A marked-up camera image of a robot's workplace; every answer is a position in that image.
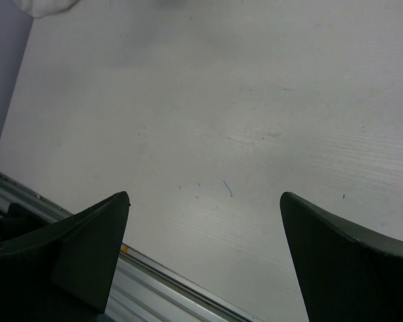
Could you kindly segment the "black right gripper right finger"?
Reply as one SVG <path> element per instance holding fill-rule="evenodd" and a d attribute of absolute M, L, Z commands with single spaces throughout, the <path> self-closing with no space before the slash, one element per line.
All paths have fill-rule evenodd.
<path fill-rule="evenodd" d="M 310 321 L 403 321 L 403 241 L 291 192 L 280 210 Z"/>

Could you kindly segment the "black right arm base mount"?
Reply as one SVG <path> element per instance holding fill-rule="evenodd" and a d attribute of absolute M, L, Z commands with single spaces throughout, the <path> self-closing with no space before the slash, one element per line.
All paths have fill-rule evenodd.
<path fill-rule="evenodd" d="M 48 222 L 18 203 L 0 210 L 0 243 L 46 227 Z"/>

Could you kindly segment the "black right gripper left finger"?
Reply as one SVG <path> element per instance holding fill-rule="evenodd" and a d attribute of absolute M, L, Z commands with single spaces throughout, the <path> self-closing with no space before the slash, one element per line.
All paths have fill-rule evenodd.
<path fill-rule="evenodd" d="M 100 321 L 130 199 L 116 193 L 0 243 L 0 321 Z"/>

